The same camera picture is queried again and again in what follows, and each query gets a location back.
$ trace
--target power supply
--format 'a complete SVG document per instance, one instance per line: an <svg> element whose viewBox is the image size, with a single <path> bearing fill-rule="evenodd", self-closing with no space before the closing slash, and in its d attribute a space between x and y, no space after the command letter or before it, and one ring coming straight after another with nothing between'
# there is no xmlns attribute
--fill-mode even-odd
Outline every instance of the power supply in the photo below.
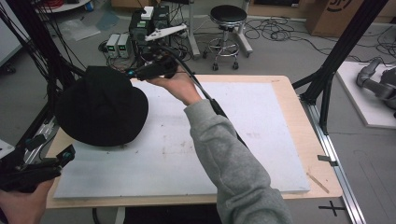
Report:
<svg viewBox="0 0 396 224"><path fill-rule="evenodd" d="M119 57L119 49L117 48L117 43L119 42L120 35L111 35L107 40L106 48L108 52L108 57L117 58Z"/></svg>
<svg viewBox="0 0 396 224"><path fill-rule="evenodd" d="M169 28L169 6L155 7L154 14L152 15L152 22L154 23L154 27L157 29ZM169 35L165 37L164 41L171 46Z"/></svg>
<svg viewBox="0 0 396 224"><path fill-rule="evenodd" d="M142 20L138 13L132 15L129 34L132 40L137 42L137 45L147 45L145 38L152 30L150 21Z"/></svg>
<svg viewBox="0 0 396 224"><path fill-rule="evenodd" d="M131 55L132 44L129 35L123 34L120 36L119 43L119 54L121 58L129 58Z"/></svg>

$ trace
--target hand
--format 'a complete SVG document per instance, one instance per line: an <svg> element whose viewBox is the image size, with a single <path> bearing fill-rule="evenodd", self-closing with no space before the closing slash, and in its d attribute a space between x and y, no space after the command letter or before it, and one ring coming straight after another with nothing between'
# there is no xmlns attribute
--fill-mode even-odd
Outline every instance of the hand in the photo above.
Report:
<svg viewBox="0 0 396 224"><path fill-rule="evenodd" d="M38 184L35 192L21 193L0 190L0 207L9 224L39 223L47 205L47 195L54 179Z"/></svg>
<svg viewBox="0 0 396 224"><path fill-rule="evenodd" d="M180 67L172 78L155 77L147 82L164 87L184 105L192 105L202 100L191 78Z"/></svg>

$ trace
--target desk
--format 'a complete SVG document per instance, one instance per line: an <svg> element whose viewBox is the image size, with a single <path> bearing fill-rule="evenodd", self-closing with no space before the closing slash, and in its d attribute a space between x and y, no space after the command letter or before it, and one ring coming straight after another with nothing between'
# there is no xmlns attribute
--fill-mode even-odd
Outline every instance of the desk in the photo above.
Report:
<svg viewBox="0 0 396 224"><path fill-rule="evenodd" d="M334 198L341 197L342 190L333 168L326 161L319 161L318 155L324 155L316 134L296 97L296 93L286 77L282 76L197 76L203 82L263 82L271 83L277 100L283 111L290 135L306 172L311 190L307 193L283 194L284 199ZM48 157L55 157L73 139L60 130L49 148ZM142 196L117 198L54 199L53 194L59 182L55 180L49 192L48 208L133 206L163 204L215 203L216 195L185 196Z"/></svg>

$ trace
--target metal frame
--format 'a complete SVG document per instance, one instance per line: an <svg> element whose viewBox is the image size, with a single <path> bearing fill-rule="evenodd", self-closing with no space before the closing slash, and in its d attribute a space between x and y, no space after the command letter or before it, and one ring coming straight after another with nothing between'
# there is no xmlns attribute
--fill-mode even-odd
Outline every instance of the metal frame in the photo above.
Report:
<svg viewBox="0 0 396 224"><path fill-rule="evenodd" d="M21 37L6 14L0 12L0 19L3 20L9 30L21 42L22 46L27 49L29 55L36 63L37 69L48 82L47 103L23 134L20 141L15 146L15 150L8 155L7 167L14 167L18 165L15 163L23 161L25 157L27 157L29 161L32 161L31 153L25 153L27 140L33 139L37 133L43 132L43 125L48 125L52 122L55 105L61 92L57 89L56 83L59 82L63 90L65 90L76 82L74 74L82 77L84 71L74 66L63 57L50 37L47 27L39 18L34 6L32 6L33 2L25 0L6 1L26 33L30 36L35 48L32 48L32 46Z"/></svg>
<svg viewBox="0 0 396 224"><path fill-rule="evenodd" d="M367 28L369 28L387 2L388 0L363 1L361 7L338 39L332 52L330 52L319 70L292 84L293 88L297 89L307 83L311 83L306 92L301 95L301 99L311 105L316 103L319 95L323 92L319 124L325 134L328 134L327 117L332 90L332 79L350 51L355 48Z"/></svg>
<svg viewBox="0 0 396 224"><path fill-rule="evenodd" d="M342 198L346 204L349 217L352 223L357 224L365 223L365 219L327 132L327 117L329 113L332 79L350 51L353 50L387 2L388 0L363 1L361 7L338 39L332 52L319 70L292 84L294 89L298 89L310 83L306 92L300 95L300 100L305 109L308 110L308 115L318 135L318 140L322 144L326 155L329 157L329 162L333 165L335 174L344 192ZM321 109L320 112L318 112L316 100L322 92Z"/></svg>
<svg viewBox="0 0 396 224"><path fill-rule="evenodd" d="M35 133L35 136L39 134L43 134L46 139L49 139L50 134L53 131L53 127L55 126L55 117L52 117L52 119L47 123L43 123L41 127L38 129L38 131ZM35 159L39 157L39 154L43 150L43 147L46 144L42 144L39 147L35 148L33 151L26 151L25 153L25 162L26 164L34 164Z"/></svg>
<svg viewBox="0 0 396 224"><path fill-rule="evenodd" d="M302 105L308 111L309 118L311 119L311 124L314 127L318 140L321 143L326 156L330 158L330 163L336 164L332 168L334 169L338 181L340 182L341 188L344 192L342 198L346 205L346 210L352 223L366 223L361 208L359 207L358 201L356 200L356 197L352 191L352 187L350 187L349 185L346 173L344 172L341 162L338 159L337 153L335 152L335 148L332 145L332 140L330 139L329 135L323 132L318 124L320 114L318 112L318 108L315 105L309 105L307 103L302 103Z"/></svg>
<svg viewBox="0 0 396 224"><path fill-rule="evenodd" d="M244 4L242 5L242 9L244 9L247 14L248 14L249 2L250 0L244 0ZM234 29L236 32L236 39L239 41L240 46L244 49L246 56L249 57L250 54L253 53L253 48L250 46L247 38L244 35L244 28L245 28L245 23L243 22L242 24L239 25L239 27L235 27Z"/></svg>
<svg viewBox="0 0 396 224"><path fill-rule="evenodd" d="M192 57L193 59L198 59L201 57L201 53L198 49L197 41L195 40L194 36L194 0L189 1L189 31L187 33L187 37L190 41L190 46L192 50Z"/></svg>

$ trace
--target hat brim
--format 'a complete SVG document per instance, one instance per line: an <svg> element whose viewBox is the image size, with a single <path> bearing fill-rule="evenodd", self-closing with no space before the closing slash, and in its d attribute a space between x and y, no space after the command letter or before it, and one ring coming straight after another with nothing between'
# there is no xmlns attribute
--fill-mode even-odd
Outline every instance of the hat brim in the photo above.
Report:
<svg viewBox="0 0 396 224"><path fill-rule="evenodd" d="M56 105L55 117L68 135L80 142L98 147L120 146L138 136L149 112L149 101L145 93L131 87L128 90L129 98L124 99L128 101L128 106L119 106L118 113L112 115L109 120L95 120L90 118L93 115L78 110L76 92L81 89L81 85L84 85L83 81L78 81L70 87Z"/></svg>

